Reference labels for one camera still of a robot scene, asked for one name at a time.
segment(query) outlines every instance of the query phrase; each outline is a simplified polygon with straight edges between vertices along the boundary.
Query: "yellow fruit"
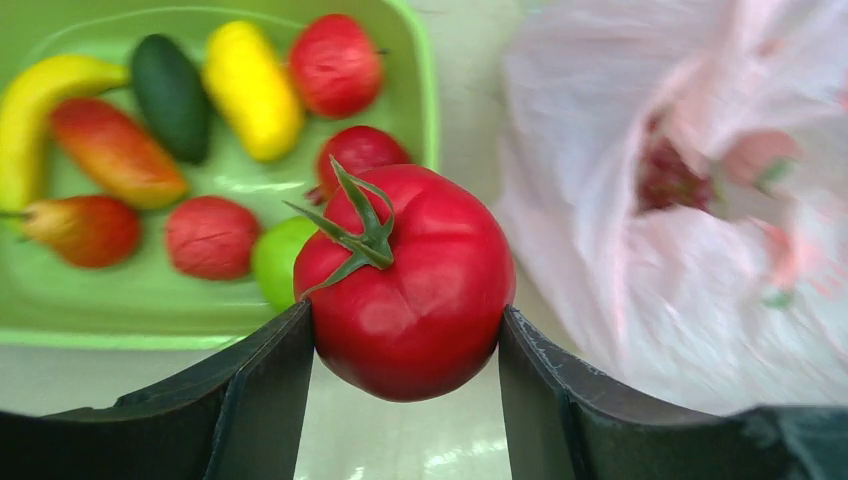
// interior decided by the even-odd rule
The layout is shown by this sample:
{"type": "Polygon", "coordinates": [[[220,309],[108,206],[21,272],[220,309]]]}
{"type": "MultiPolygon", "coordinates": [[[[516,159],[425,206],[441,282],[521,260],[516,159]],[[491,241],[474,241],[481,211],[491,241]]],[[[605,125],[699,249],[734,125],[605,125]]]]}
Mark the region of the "yellow fruit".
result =
{"type": "Polygon", "coordinates": [[[256,25],[238,20],[212,33],[203,83],[254,160],[278,160],[297,145],[303,107],[273,46],[256,25]]]}
{"type": "Polygon", "coordinates": [[[48,116],[59,102],[128,81],[126,68],[74,54],[42,60],[12,81],[0,101],[0,211],[21,211],[43,198],[48,116]]]}

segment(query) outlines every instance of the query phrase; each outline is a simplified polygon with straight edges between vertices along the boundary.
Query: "white table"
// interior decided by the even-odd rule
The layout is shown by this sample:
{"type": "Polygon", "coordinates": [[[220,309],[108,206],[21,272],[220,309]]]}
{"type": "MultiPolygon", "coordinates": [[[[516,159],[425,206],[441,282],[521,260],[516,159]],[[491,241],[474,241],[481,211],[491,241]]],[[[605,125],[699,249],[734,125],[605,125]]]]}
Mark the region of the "white table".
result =
{"type": "MultiPolygon", "coordinates": [[[[495,139],[504,108],[499,56],[523,18],[520,0],[410,1],[436,50],[444,173],[489,202],[500,180],[480,172],[497,170],[495,139]]],[[[539,294],[519,274],[516,306],[569,346],[539,294]]],[[[0,347],[0,409],[47,414],[107,407],[210,353],[0,347]]],[[[510,479],[497,358],[457,392],[417,404],[372,398],[336,379],[316,359],[295,478],[510,479]]]]}

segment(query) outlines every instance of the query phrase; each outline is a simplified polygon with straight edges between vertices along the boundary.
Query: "dark green cucumber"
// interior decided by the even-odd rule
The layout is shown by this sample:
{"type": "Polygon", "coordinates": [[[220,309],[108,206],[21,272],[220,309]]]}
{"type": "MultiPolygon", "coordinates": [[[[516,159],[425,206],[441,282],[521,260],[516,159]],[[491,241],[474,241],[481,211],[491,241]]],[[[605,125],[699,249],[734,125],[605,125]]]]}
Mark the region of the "dark green cucumber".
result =
{"type": "Polygon", "coordinates": [[[150,133],[177,160],[202,163],[209,155],[212,106],[194,63],[168,37],[149,35],[133,52],[130,73],[150,133]]]}

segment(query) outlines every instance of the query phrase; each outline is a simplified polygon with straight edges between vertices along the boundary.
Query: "green tray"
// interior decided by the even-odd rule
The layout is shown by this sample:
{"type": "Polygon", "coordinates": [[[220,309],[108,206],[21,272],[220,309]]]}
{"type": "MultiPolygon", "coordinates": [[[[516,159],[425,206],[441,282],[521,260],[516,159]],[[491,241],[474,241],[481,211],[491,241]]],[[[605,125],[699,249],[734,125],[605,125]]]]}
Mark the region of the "green tray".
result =
{"type": "MultiPolygon", "coordinates": [[[[192,194],[218,194],[254,210],[269,228],[292,216],[283,204],[304,205],[315,179],[312,164],[322,143],[342,128],[366,124],[391,132],[416,162],[438,170],[439,119],[430,45],[404,0],[79,0],[0,3],[0,85],[25,67],[59,53],[85,53],[126,63],[145,35],[177,39],[195,60],[207,36],[221,24],[251,20],[265,29],[280,52],[315,18],[355,16],[381,48],[387,83],[367,112],[343,121],[310,118],[297,149],[277,164],[246,155],[216,119],[212,155],[197,169],[186,167],[192,194]]],[[[135,113],[127,89],[105,95],[135,113]]],[[[95,193],[93,185],[51,147],[49,194],[95,193]]],[[[0,343],[109,349],[206,349],[232,344],[276,312],[252,278],[206,282],[174,272],[163,243],[170,210],[145,214],[145,242],[129,262],[88,272],[65,266],[34,242],[0,232],[0,343]]]]}

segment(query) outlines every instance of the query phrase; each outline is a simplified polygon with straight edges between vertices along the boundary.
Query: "plastic bag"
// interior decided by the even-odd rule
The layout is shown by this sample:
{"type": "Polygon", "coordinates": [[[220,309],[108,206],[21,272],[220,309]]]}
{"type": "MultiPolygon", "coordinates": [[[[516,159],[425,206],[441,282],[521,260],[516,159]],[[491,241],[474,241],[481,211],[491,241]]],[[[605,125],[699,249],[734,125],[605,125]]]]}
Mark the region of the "plastic bag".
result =
{"type": "Polygon", "coordinates": [[[588,361],[714,414],[848,404],[845,38],[835,0],[568,0],[528,18],[504,59],[493,210],[588,361]],[[660,108],[696,173],[765,128],[803,161],[770,195],[726,187],[722,218],[637,214],[660,108]]]}

